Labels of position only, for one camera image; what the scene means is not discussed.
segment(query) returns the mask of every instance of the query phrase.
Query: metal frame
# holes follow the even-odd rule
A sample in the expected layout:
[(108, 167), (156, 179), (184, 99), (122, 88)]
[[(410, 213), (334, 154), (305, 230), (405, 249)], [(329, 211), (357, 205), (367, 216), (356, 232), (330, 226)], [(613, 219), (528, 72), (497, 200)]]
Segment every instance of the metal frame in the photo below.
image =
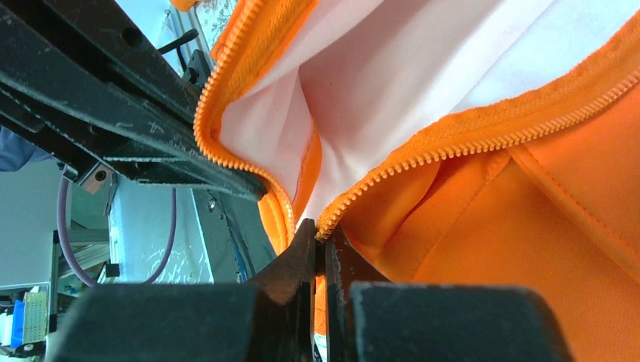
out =
[(340, 227), (324, 244), (315, 233), (304, 220), (290, 247), (244, 284), (94, 288), (52, 361), (317, 360), (318, 275), (328, 284), (329, 362), (571, 360), (552, 312), (529, 290), (393, 284)]
[(69, 229), (68, 233), (69, 244), (74, 247), (109, 246), (109, 230), (107, 229)]
[[(103, 165), (139, 183), (262, 197), (261, 181), (200, 153), (191, 131), (200, 90), (115, 2), (2, 0), (0, 19), (0, 50), (11, 54), (0, 63), (0, 124), (64, 162), (72, 181)], [(202, 86), (208, 70), (186, 77)]]
[[(175, 29), (179, 29), (181, 32), (188, 32), (189, 30), (194, 29), (198, 32), (198, 37), (196, 39), (184, 45), (188, 54), (193, 54), (193, 52), (198, 50), (205, 52), (214, 46), (213, 44), (207, 44), (207, 40), (202, 33), (200, 22), (198, 22), (198, 15), (195, 13), (195, 7), (191, 8), (187, 12), (171, 8), (169, 10), (169, 16), (171, 17), (171, 21), (173, 22)], [(211, 57), (206, 57), (206, 62), (209, 69), (214, 68), (215, 64)]]
[(193, 197), (216, 283), (236, 282), (241, 269), (252, 278), (274, 260), (255, 203), (211, 190), (193, 190)]

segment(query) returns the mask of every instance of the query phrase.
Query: orange fabric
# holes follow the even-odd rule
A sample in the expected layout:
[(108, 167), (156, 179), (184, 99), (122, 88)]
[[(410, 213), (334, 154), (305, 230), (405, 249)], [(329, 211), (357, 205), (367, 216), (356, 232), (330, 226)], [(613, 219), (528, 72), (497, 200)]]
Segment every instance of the orange fabric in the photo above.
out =
[(189, 9), (196, 3), (203, 0), (171, 0), (171, 4), (179, 11), (189, 11)]
[(298, 187), (294, 197), (294, 218), (295, 222), (300, 219), (300, 215), (304, 211), (307, 201), (311, 197), (311, 191), (315, 186), (315, 181), (320, 174), (320, 166), (322, 165), (322, 144), (320, 143), (320, 135), (318, 130), (313, 128), (311, 140), (304, 153), (302, 162), (302, 170), (298, 178)]
[[(245, 3), (234, 26), (258, 2)], [(217, 72), (195, 120), (211, 159), (242, 163), (217, 142), (223, 110), (282, 55), (314, 4), (261, 3), (264, 16), (251, 27), (226, 31), (215, 55), (229, 68)], [(247, 41), (234, 49), (240, 32)], [(234, 51), (243, 57), (224, 65)], [(530, 287), (550, 304), (578, 360), (640, 360), (639, 69), (636, 14), (566, 76), (417, 133), (327, 207), (321, 232), (341, 218), (354, 246), (394, 281)], [(622, 88), (631, 91), (620, 96)], [(317, 176), (307, 168), (319, 157), (313, 149), (302, 190)], [(269, 190), (260, 214), (280, 253), (291, 238), (287, 200), (274, 182)], [(325, 282), (317, 284), (316, 330), (324, 333)]]
[[(224, 30), (224, 36), (215, 47), (218, 65), (214, 76), (209, 78), (202, 92), (193, 123), (195, 140), (207, 157), (225, 167), (242, 168), (240, 166), (246, 165), (244, 160), (229, 152), (219, 142), (223, 111), (273, 67), (276, 60), (285, 52), (297, 30), (304, 24), (316, 2), (317, 0), (296, 2), (242, 0), (238, 3), (240, 6), (236, 6), (232, 15), (234, 23), (228, 24)], [(246, 39), (239, 42), (242, 44), (241, 47), (235, 46), (238, 38)], [(227, 61), (230, 54), (235, 55), (235, 63)], [(256, 167), (246, 169), (266, 179), (279, 200), (281, 206), (279, 213), (284, 215), (293, 213), (288, 209), (292, 202), (277, 180), (268, 177), (266, 171)], [(276, 216), (266, 219), (273, 221), (281, 218)], [(284, 219), (287, 232), (280, 234), (281, 239), (278, 243), (288, 244), (293, 240), (294, 225), (290, 223), (292, 220), (288, 220), (289, 218)]]

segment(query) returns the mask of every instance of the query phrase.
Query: black machine part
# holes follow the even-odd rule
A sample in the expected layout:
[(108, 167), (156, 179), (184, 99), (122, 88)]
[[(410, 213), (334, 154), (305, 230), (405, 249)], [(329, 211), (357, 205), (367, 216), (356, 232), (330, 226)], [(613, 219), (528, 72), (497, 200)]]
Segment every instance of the black machine part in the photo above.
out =
[(265, 193), (195, 143), (204, 54), (181, 78), (113, 0), (0, 0), (0, 34), (0, 125), (66, 164), (73, 182), (108, 167), (143, 184)]
[(572, 360), (530, 290), (393, 284), (341, 228), (324, 244), (314, 235), (303, 221), (291, 246), (244, 284), (96, 287), (72, 307), (51, 360), (310, 362), (323, 273), (330, 362)]

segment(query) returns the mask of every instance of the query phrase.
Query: cable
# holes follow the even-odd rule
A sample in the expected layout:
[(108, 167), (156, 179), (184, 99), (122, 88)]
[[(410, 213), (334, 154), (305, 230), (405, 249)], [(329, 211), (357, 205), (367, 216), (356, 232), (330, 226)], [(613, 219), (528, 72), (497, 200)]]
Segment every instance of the cable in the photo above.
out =
[[(60, 180), (60, 189), (58, 190), (58, 203), (57, 203), (57, 224), (58, 224), (58, 238), (60, 239), (60, 248), (62, 249), (62, 254), (64, 255), (64, 259), (69, 264), (69, 267), (75, 275), (78, 276), (82, 283), (87, 284), (89, 287), (95, 287), (97, 282), (90, 277), (84, 270), (80, 264), (78, 264), (78, 260), (75, 259), (73, 255), (73, 249), (71, 248), (71, 244), (69, 243), (69, 233), (66, 229), (66, 196), (69, 191), (69, 180), (64, 176)], [(160, 274), (162, 270), (167, 266), (167, 262), (169, 260), (169, 256), (171, 255), (171, 249), (174, 247), (174, 239), (176, 236), (176, 189), (171, 189), (171, 227), (169, 228), (169, 239), (167, 241), (167, 248), (165, 249), (165, 254), (162, 256), (162, 260), (160, 261), (160, 265), (153, 272), (153, 274), (143, 282), (143, 284), (151, 284), (153, 283)]]
[(184, 34), (182, 34), (182, 36), (180, 36), (178, 39), (172, 41), (171, 43), (165, 45), (164, 47), (158, 48), (158, 51), (160, 52), (160, 54), (166, 54), (172, 51), (173, 49), (175, 49), (175, 51), (178, 54), (178, 60), (180, 61), (180, 66), (182, 66), (182, 70), (186, 72), (187, 64), (186, 64), (186, 61), (184, 60), (182, 51), (180, 50), (180, 46), (192, 41), (195, 38), (198, 38), (198, 30), (191, 29), (188, 32), (185, 32)]

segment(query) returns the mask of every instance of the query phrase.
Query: purple cable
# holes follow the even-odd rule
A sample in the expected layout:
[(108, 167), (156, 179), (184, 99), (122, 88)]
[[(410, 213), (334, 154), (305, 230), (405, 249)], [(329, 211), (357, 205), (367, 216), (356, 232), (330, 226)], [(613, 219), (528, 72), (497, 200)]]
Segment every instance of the purple cable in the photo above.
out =
[[(73, 255), (73, 249), (71, 248), (71, 244), (69, 243), (69, 233), (66, 230), (66, 196), (69, 191), (69, 180), (65, 177), (62, 177), (60, 181), (60, 190), (58, 191), (58, 238), (60, 239), (60, 248), (62, 249), (62, 254), (64, 255), (64, 259), (69, 264), (69, 267), (75, 275), (78, 276), (82, 283), (87, 284), (89, 287), (95, 287), (97, 282), (90, 277), (84, 270), (80, 264), (78, 264), (78, 260), (75, 259)], [(167, 266), (167, 262), (169, 261), (169, 256), (171, 255), (171, 249), (174, 247), (174, 239), (176, 236), (176, 189), (171, 189), (171, 227), (169, 228), (169, 239), (167, 241), (167, 248), (165, 249), (165, 254), (162, 256), (162, 260), (160, 261), (160, 265), (153, 272), (153, 274), (143, 282), (143, 284), (151, 284), (158, 279), (162, 270)]]

